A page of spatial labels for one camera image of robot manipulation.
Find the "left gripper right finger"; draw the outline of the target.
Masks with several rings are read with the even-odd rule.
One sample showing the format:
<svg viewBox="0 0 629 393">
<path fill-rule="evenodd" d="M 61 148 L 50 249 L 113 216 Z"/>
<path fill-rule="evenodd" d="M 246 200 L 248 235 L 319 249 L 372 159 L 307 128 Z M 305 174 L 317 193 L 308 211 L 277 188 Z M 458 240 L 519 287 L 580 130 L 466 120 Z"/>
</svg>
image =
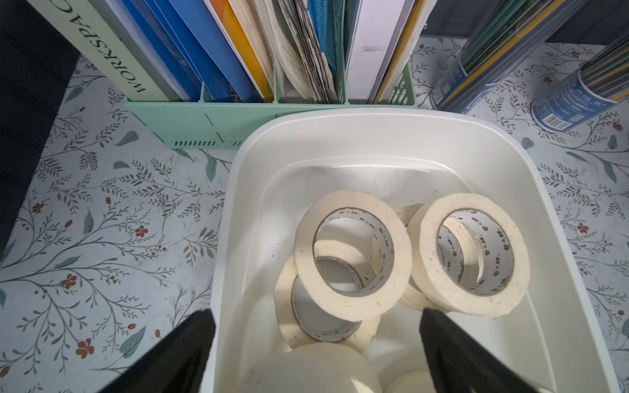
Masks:
<svg viewBox="0 0 629 393">
<path fill-rule="evenodd" d="M 422 312 L 419 335 L 437 392 L 536 391 L 438 309 Z"/>
</svg>

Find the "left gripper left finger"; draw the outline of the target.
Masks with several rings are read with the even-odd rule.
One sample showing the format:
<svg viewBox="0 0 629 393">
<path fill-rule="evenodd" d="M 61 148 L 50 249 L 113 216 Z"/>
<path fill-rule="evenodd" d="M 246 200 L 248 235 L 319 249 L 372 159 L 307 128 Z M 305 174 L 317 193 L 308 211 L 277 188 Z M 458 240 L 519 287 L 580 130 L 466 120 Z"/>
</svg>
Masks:
<svg viewBox="0 0 629 393">
<path fill-rule="evenodd" d="M 196 311 L 103 391 L 200 391 L 215 335 L 211 310 Z"/>
</svg>

